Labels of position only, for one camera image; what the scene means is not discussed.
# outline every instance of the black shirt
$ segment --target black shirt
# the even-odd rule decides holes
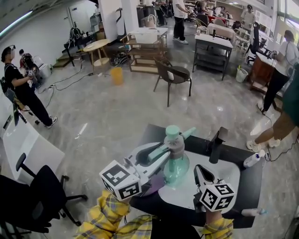
[[[5,64],[5,80],[10,84],[11,89],[14,89],[15,93],[24,94],[30,91],[29,84],[26,82],[20,86],[14,88],[13,84],[11,83],[13,79],[23,79],[24,76],[19,72],[18,68],[12,64]]]

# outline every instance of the round wooden table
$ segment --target round wooden table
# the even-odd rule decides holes
[[[104,50],[104,46],[106,46],[110,41],[108,39],[103,39],[99,40],[96,42],[90,43],[88,46],[84,47],[83,51],[84,52],[90,52],[91,54],[91,59],[92,59],[92,65],[93,65],[93,72],[94,72],[94,67],[95,66],[101,66],[106,64],[109,61],[109,58],[107,57],[107,54]],[[105,58],[102,58],[100,48],[102,48]],[[99,60],[96,60],[95,62],[93,61],[93,52],[97,50],[99,54]]]

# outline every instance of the gray marble floor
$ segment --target gray marble floor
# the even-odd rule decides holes
[[[189,45],[173,42],[172,28],[169,28],[168,42],[173,64],[192,71],[195,28],[193,24],[188,26],[186,35],[190,34],[187,36]],[[249,91],[247,84],[240,84],[235,80],[235,70],[241,62],[237,52],[234,55],[224,81],[221,81],[221,73],[200,69],[192,73],[191,97],[188,97],[188,83],[172,86],[169,108],[167,83],[161,80],[156,92],[153,92],[157,76],[133,73],[128,67],[123,68],[122,86],[114,86],[109,75],[95,75],[85,77],[63,91],[55,90],[47,110],[58,116],[58,122],[50,130],[41,124],[35,128],[65,152],[57,175],[65,174],[70,177],[65,187],[67,195],[85,193],[89,197],[87,202],[79,201],[68,205],[75,218],[86,219],[88,208],[96,204],[103,189],[99,172],[112,160],[121,160],[133,150],[148,123],[162,127],[175,124],[181,130],[196,127],[195,136],[205,139],[211,139],[223,126],[229,129],[229,140],[225,144],[243,149],[246,148],[246,140],[253,139],[270,127],[270,120],[256,108],[261,94]],[[71,76],[79,68],[80,62],[76,61],[75,68],[68,65],[62,70],[54,70],[40,91]],[[68,86],[91,71],[90,63],[83,62],[82,71],[71,79],[57,83],[57,88]],[[49,89],[38,95],[45,105],[48,104],[52,91]],[[25,115],[34,123],[34,117]],[[267,115],[272,123],[278,117],[272,107]],[[273,149],[273,157],[288,149],[297,133],[293,132],[280,147]],[[265,164],[259,206],[267,209],[269,214],[257,217],[252,228],[235,230],[234,238],[283,238],[299,204],[298,152],[296,145],[276,162]],[[5,160],[2,174],[11,176]],[[128,220],[139,213],[142,212],[133,210]],[[53,220],[47,238],[71,238],[76,229],[67,218]],[[44,237],[34,233],[31,238]]]

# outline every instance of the yellow bucket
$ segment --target yellow bucket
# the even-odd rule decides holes
[[[110,70],[110,74],[112,76],[112,80],[114,85],[122,85],[123,84],[123,76],[122,76],[122,68],[115,67]]]

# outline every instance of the white sneaker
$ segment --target white sneaker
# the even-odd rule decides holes
[[[259,111],[262,113],[262,114],[266,114],[267,111],[265,111],[263,109],[263,102],[261,100],[258,101],[258,103],[256,104],[257,108],[259,109]]]
[[[183,41],[179,40],[179,42],[182,43],[182,44],[186,44],[186,45],[189,44],[189,42],[187,42],[186,40],[183,40]]]
[[[258,153],[262,149],[262,145],[256,144],[253,140],[247,141],[246,146],[248,149],[252,150],[255,153]]]
[[[55,116],[54,118],[52,118],[52,116],[51,116],[50,119],[52,120],[52,124],[50,126],[46,126],[48,129],[51,129],[52,126],[56,123],[57,117]]]
[[[269,139],[268,145],[271,148],[278,147],[280,145],[280,140],[275,140],[274,138]]]

